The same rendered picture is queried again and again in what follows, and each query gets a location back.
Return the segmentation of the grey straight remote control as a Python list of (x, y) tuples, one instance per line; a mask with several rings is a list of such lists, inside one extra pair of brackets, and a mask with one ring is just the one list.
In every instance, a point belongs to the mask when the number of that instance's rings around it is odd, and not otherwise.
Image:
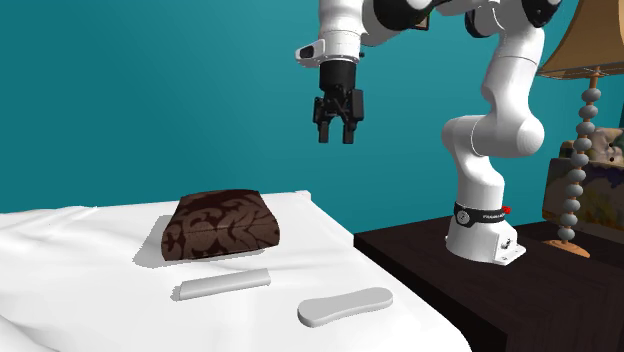
[(174, 301), (189, 300), (271, 284), (266, 268), (193, 279), (182, 282), (172, 292)]

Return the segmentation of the dark wooden robot stand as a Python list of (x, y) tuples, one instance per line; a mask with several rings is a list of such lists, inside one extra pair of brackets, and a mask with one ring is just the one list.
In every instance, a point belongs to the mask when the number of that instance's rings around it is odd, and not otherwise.
[(354, 246), (441, 313), (472, 352), (624, 352), (624, 244), (578, 233), (587, 258), (548, 245), (555, 225), (520, 225), (507, 266), (445, 247), (447, 217), (354, 236)]

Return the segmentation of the grey curved remote control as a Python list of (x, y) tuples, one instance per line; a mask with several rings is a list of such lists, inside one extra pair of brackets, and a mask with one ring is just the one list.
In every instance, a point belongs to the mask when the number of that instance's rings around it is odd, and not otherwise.
[(394, 295), (389, 289), (371, 287), (304, 300), (297, 307), (297, 317), (304, 326), (316, 328), (353, 315), (388, 308), (393, 302)]

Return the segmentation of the beaded lamp with tan shade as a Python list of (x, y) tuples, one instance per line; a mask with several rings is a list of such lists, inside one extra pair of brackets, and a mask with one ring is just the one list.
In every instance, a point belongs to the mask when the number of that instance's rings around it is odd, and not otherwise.
[(546, 242), (588, 258), (590, 254), (572, 242), (584, 192), (582, 183), (589, 180), (585, 169), (593, 161), (611, 165), (624, 161), (624, 150), (617, 144), (624, 130), (597, 128), (592, 123), (598, 114), (595, 103), (601, 97), (598, 80), (624, 74), (624, 0), (578, 0), (566, 33), (538, 74), (558, 80), (589, 80), (589, 87), (581, 94), (584, 106), (579, 110), (577, 138), (568, 144), (571, 154), (564, 168), (567, 185), (558, 216), (558, 238)]

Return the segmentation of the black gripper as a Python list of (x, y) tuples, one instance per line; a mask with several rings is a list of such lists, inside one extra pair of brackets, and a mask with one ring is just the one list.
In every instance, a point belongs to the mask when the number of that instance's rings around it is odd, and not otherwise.
[(329, 60), (320, 65), (319, 88), (324, 97), (316, 97), (313, 122), (317, 125), (318, 142), (329, 141), (329, 126), (338, 115), (343, 121), (343, 143), (353, 144), (357, 124), (364, 119), (363, 91), (355, 88), (356, 64)]

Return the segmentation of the white bed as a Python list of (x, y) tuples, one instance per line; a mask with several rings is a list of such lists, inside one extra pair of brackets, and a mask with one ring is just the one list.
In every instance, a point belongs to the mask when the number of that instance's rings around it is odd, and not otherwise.
[[(160, 249), (172, 202), (0, 214), (0, 352), (472, 352), (307, 192), (264, 202), (278, 245), (180, 261)], [(268, 286), (172, 299), (184, 281), (263, 268)], [(304, 300), (371, 287), (393, 304), (316, 328), (298, 320)]]

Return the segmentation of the patterned painted box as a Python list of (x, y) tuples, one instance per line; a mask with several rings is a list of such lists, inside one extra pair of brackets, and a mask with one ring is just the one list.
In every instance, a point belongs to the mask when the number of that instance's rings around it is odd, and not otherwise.
[[(589, 162), (583, 167), (586, 177), (581, 182), (583, 194), (573, 229), (624, 244), (624, 128), (598, 127), (589, 139), (592, 148), (587, 151)], [(563, 213), (573, 153), (573, 142), (565, 141), (559, 156), (549, 164), (542, 217), (555, 224)]]

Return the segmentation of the brown patterned pillow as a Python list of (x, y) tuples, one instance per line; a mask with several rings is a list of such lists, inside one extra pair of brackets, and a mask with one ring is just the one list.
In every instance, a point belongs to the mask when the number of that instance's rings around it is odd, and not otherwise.
[(279, 242), (278, 221), (258, 191), (215, 190), (179, 200), (163, 231), (161, 253), (166, 261), (198, 260), (252, 252)]

